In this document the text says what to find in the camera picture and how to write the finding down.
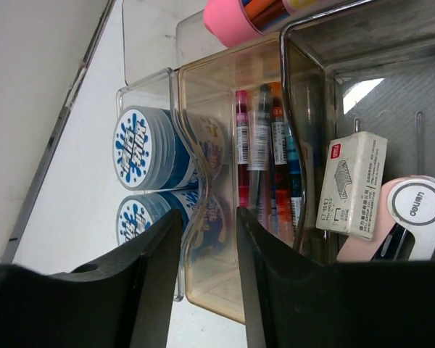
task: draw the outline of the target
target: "blue pen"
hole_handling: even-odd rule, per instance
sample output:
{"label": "blue pen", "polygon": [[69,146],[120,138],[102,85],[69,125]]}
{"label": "blue pen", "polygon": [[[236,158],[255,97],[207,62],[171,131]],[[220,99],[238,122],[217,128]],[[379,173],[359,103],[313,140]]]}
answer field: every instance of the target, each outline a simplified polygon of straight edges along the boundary
{"label": "blue pen", "polygon": [[295,137],[288,121],[285,122],[285,138],[287,146],[287,162],[290,170],[290,199],[293,227],[297,230],[299,215],[302,209],[302,171],[299,165],[299,155],[295,146]]}

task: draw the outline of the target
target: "white box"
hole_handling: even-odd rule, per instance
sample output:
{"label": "white box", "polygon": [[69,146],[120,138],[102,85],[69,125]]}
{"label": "white box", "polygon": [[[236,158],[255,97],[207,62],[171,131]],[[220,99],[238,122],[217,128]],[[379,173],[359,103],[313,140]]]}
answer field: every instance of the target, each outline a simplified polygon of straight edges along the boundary
{"label": "white box", "polygon": [[387,140],[368,132],[332,141],[316,227],[372,239]]}

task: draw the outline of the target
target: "marker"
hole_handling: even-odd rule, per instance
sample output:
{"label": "marker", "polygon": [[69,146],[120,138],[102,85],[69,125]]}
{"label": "marker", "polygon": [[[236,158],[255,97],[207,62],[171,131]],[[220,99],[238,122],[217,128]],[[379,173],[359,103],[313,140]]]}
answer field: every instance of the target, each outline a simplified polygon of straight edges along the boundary
{"label": "marker", "polygon": [[273,82],[270,86],[273,91],[271,128],[278,237],[291,247],[294,242],[294,229],[291,212],[290,170],[286,153],[281,83]]}
{"label": "marker", "polygon": [[239,206],[248,207],[249,190],[249,121],[247,112],[247,92],[236,92],[236,119],[237,119],[237,170],[239,175]]}

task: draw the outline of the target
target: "pink stapler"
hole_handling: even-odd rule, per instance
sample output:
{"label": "pink stapler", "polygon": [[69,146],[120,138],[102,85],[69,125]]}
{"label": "pink stapler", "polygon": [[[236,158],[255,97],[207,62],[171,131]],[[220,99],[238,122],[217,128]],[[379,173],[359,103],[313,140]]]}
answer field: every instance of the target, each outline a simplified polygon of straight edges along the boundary
{"label": "pink stapler", "polygon": [[[409,234],[413,242],[405,248]],[[398,178],[382,186],[372,240],[350,236],[337,260],[430,260],[434,252],[435,179],[415,176]]]}

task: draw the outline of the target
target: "barcode label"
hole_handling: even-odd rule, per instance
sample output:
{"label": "barcode label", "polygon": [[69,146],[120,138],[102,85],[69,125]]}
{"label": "barcode label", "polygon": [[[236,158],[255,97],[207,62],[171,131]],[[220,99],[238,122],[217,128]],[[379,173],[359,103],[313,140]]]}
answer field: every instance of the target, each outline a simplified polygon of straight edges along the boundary
{"label": "barcode label", "polygon": [[250,170],[264,171],[268,169],[269,131],[270,128],[267,125],[256,125],[254,127],[254,138],[250,147]]}
{"label": "barcode label", "polygon": [[273,149],[275,165],[287,164],[287,149],[283,122],[273,122]]}
{"label": "barcode label", "polygon": [[258,219],[258,223],[260,223],[261,224],[261,226],[262,227],[264,227],[264,213],[263,213],[263,208],[262,207],[259,207],[258,208],[258,216],[257,216],[257,219]]}
{"label": "barcode label", "polygon": [[237,127],[238,165],[248,165],[248,126]]}
{"label": "barcode label", "polygon": [[278,235],[278,220],[277,220],[277,201],[275,199],[270,200],[270,205],[272,208],[270,232],[277,236]]}
{"label": "barcode label", "polygon": [[299,215],[302,211],[302,198],[301,197],[292,197],[291,198],[291,219],[293,221],[293,227],[297,229]]}

